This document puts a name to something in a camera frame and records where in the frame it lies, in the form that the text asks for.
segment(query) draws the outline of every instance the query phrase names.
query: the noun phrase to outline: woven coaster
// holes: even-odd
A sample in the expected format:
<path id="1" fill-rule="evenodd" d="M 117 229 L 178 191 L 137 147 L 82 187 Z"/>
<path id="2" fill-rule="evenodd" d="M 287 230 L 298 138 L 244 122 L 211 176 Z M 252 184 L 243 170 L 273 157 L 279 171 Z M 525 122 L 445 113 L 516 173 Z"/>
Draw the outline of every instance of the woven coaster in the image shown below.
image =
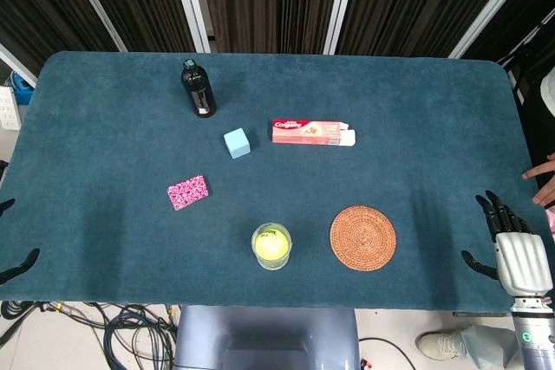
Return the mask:
<path id="1" fill-rule="evenodd" d="M 368 272 L 389 262 L 397 239 L 393 225 L 378 210 L 353 205 L 333 220 L 330 242 L 331 249 L 345 266 Z"/>

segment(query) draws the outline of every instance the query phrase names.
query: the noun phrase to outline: gray pants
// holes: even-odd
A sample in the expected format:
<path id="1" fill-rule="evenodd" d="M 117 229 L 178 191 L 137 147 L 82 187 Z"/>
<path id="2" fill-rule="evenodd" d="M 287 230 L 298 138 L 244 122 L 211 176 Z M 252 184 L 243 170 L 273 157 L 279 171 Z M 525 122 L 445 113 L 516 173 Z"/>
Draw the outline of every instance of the gray pants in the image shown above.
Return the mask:
<path id="1" fill-rule="evenodd" d="M 457 341 L 479 369 L 523 368 L 519 344 L 510 329 L 472 325 L 457 334 Z"/>

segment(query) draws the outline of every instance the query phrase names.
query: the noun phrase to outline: tennis ball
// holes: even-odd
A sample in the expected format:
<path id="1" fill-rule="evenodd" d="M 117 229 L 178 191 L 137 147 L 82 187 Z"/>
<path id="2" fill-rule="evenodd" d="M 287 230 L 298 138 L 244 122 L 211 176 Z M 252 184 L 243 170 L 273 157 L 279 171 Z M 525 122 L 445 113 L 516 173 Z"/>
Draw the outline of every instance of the tennis ball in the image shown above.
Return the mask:
<path id="1" fill-rule="evenodd" d="M 280 230 L 264 230 L 254 242 L 254 250 L 264 260 L 278 260 L 285 256 L 288 249 L 289 241 Z"/>

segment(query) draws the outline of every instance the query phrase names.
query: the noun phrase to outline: colgate logo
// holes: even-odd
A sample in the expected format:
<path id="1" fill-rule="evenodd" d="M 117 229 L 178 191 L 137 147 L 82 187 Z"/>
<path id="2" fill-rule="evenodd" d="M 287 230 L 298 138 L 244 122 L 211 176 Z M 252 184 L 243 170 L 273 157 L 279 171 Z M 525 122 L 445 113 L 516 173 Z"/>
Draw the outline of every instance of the colgate logo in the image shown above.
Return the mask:
<path id="1" fill-rule="evenodd" d="M 294 120 L 277 121 L 274 126 L 281 127 L 283 129 L 298 129 L 299 127 L 303 127 L 303 125 L 301 125 L 298 121 Z"/>

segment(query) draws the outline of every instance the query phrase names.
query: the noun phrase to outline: bottle cap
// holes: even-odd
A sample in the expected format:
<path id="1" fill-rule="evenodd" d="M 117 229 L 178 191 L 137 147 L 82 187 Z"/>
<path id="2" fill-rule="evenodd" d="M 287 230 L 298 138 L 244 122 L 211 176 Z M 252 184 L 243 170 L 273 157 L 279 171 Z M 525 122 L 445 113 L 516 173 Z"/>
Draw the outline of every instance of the bottle cap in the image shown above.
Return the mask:
<path id="1" fill-rule="evenodd" d="M 195 69 L 197 68 L 197 63 L 192 60 L 191 58 L 187 58 L 183 61 L 183 68 L 184 69 Z"/>

